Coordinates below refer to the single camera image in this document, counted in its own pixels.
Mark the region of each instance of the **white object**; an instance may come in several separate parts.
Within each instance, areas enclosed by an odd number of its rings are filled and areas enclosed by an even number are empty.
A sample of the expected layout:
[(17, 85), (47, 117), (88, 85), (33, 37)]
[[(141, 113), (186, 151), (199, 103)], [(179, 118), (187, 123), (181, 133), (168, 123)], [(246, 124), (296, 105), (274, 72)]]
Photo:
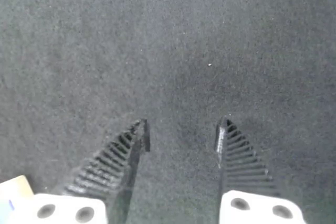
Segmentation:
[(23, 199), (8, 224), (107, 224), (105, 204), (98, 199), (38, 194)]
[(229, 191), (222, 196), (219, 224), (305, 224), (300, 208), (285, 199)]

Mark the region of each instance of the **dark fabric surface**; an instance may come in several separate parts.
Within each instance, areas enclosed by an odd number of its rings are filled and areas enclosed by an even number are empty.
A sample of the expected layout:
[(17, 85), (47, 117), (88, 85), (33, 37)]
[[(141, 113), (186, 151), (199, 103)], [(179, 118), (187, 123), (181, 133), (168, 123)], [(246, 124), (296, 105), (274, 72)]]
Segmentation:
[(149, 119), (129, 223), (211, 223), (229, 115), (334, 223), (336, 0), (0, 0), (0, 179), (48, 191)]

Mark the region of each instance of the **ribbed gripper pad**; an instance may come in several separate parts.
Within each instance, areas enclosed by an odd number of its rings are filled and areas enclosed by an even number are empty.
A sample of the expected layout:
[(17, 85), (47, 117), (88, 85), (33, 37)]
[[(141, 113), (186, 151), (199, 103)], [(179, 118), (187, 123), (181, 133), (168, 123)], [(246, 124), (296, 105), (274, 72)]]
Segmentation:
[(141, 149), (149, 151), (146, 120), (135, 122), (72, 171), (57, 188), (63, 195), (101, 199), (104, 202), (134, 183)]
[(216, 152), (222, 194), (230, 190), (279, 197), (280, 192), (252, 143), (229, 119), (217, 125)]

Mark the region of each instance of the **gray carpet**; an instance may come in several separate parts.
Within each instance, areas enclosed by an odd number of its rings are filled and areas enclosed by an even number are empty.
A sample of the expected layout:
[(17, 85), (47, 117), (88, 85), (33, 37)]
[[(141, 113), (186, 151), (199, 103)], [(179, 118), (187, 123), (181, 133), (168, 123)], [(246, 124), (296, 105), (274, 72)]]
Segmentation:
[(48, 191), (145, 117), (129, 223), (212, 223), (229, 115), (335, 223), (336, 0), (0, 0), (0, 179)]

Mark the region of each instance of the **screw hole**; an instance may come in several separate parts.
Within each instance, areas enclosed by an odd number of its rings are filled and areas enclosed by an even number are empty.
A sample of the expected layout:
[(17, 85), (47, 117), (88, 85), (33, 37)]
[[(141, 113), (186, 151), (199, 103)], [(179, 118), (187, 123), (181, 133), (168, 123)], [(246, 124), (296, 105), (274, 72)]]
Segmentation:
[(95, 213), (92, 207), (83, 207), (77, 211), (76, 221), (79, 223), (86, 223), (92, 220), (94, 215)]
[(292, 212), (284, 206), (275, 206), (273, 207), (273, 214), (285, 218), (285, 219), (292, 219), (293, 218), (293, 214)]
[(55, 205), (54, 204), (48, 204), (39, 209), (37, 212), (37, 217), (40, 219), (45, 219), (53, 215), (55, 211)]
[(239, 210), (249, 210), (250, 209), (250, 206), (248, 205), (247, 201), (241, 198), (233, 199), (231, 201), (231, 206)]

